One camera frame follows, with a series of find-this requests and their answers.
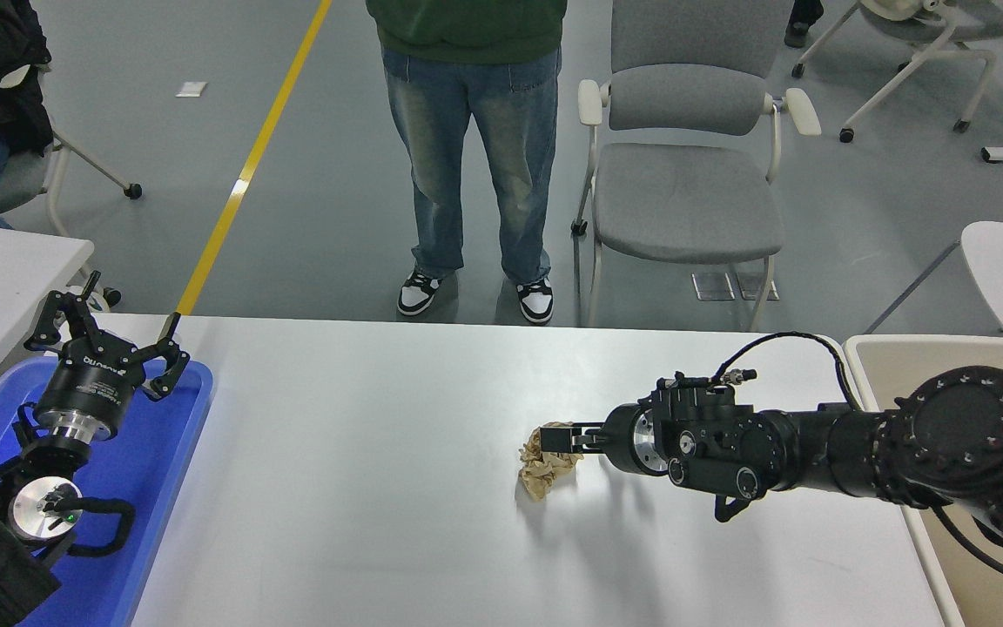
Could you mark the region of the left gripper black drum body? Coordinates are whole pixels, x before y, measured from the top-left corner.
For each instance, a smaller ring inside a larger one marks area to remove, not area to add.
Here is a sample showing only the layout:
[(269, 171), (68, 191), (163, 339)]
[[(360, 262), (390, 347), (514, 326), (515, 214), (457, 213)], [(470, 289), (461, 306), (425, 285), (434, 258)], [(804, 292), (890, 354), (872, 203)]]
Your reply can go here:
[(71, 339), (60, 350), (59, 361), (35, 418), (52, 429), (56, 420), (71, 413), (95, 418), (100, 433), (117, 433), (134, 396), (145, 381), (140, 362), (130, 362), (136, 347), (124, 339)]

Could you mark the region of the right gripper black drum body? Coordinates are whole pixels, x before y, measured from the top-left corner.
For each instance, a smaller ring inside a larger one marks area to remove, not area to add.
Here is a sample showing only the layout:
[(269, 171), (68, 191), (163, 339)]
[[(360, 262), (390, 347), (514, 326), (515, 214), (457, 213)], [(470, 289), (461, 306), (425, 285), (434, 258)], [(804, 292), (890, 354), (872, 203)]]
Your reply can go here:
[(635, 402), (614, 409), (601, 427), (601, 450), (616, 469), (656, 476), (656, 433), (648, 412)]

